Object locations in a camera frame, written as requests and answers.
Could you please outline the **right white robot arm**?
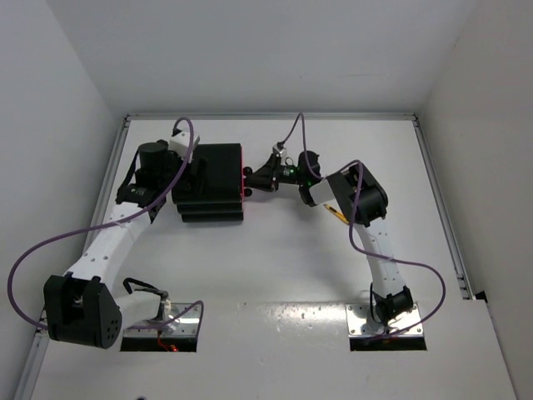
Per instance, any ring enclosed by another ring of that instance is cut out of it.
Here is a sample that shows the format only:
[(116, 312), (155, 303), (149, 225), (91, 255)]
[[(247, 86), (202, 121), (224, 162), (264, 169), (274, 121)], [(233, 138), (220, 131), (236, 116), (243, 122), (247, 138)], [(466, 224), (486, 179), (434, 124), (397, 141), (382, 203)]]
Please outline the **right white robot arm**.
[(349, 233), (358, 234), (362, 253), (367, 256), (376, 320), (386, 326), (412, 309), (411, 291), (399, 273), (387, 236), (388, 196), (364, 164), (351, 165), (323, 177), (318, 155), (304, 151), (296, 166), (284, 165), (280, 156), (272, 154), (256, 171), (243, 168), (243, 175), (247, 196), (254, 189), (275, 192), (282, 183), (298, 186), (301, 200), (309, 207), (336, 201), (342, 216), (352, 224)]

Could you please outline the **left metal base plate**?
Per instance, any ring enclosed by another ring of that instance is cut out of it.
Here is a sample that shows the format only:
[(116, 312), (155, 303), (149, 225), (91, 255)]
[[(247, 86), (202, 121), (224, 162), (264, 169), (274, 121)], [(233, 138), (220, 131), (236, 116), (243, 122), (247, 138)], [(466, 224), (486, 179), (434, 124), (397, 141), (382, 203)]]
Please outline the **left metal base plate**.
[(197, 337), (199, 327), (203, 318), (201, 304), (192, 305), (190, 303), (173, 302), (166, 319), (171, 319), (165, 327), (154, 328), (156, 324), (140, 322), (139, 326), (146, 326), (149, 329), (129, 328), (124, 331), (125, 338), (157, 338), (161, 333), (161, 338), (165, 339), (194, 339)]

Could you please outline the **aluminium rail frame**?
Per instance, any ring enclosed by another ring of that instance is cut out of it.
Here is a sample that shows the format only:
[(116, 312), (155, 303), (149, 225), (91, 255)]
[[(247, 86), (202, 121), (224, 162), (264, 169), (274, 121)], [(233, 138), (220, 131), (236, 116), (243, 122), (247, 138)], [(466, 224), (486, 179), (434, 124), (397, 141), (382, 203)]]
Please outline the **aluminium rail frame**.
[(173, 206), (145, 233), (125, 273), (206, 310), (195, 352), (124, 352), (36, 336), (19, 399), (467, 399), (476, 308), (456, 279), (456, 245), (427, 145), (411, 114), (318, 113), (306, 135), (290, 113), (199, 114), (203, 142), (240, 142), (256, 165), (288, 138), (324, 172), (361, 159), (385, 188), (401, 272), (429, 316), (426, 348), (352, 351), (346, 302), (367, 299), (366, 259), (347, 227), (294, 189), (256, 195), (240, 224), (185, 225)]

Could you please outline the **black drawer cabinet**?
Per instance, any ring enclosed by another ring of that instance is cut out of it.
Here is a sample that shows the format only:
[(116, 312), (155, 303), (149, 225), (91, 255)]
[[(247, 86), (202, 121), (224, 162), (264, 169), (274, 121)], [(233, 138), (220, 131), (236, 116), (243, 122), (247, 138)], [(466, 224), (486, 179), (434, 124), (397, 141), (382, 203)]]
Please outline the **black drawer cabinet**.
[(241, 147), (239, 143), (200, 144), (194, 152), (207, 159), (201, 183), (195, 193), (172, 201), (185, 223), (238, 223), (241, 211)]

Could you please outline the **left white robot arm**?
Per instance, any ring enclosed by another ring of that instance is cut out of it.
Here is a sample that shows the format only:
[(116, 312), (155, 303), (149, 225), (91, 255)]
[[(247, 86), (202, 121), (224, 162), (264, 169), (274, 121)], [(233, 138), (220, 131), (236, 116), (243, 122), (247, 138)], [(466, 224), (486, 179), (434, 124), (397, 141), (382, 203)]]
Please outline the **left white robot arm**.
[(53, 341), (108, 349), (127, 329), (161, 331), (174, 322), (167, 292), (144, 282), (119, 298), (111, 290), (133, 245), (187, 170), (196, 145), (195, 138), (181, 133), (138, 147), (108, 222), (62, 276), (45, 282), (47, 331)]

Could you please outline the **yellow utility knife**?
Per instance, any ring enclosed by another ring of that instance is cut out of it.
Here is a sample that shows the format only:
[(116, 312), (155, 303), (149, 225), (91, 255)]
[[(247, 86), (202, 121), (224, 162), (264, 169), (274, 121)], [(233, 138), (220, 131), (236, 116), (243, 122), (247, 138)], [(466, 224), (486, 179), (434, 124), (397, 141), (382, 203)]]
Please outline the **yellow utility knife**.
[(349, 224), (349, 220), (341, 212), (337, 211), (333, 206), (329, 204), (324, 204), (324, 208), (344, 224)]

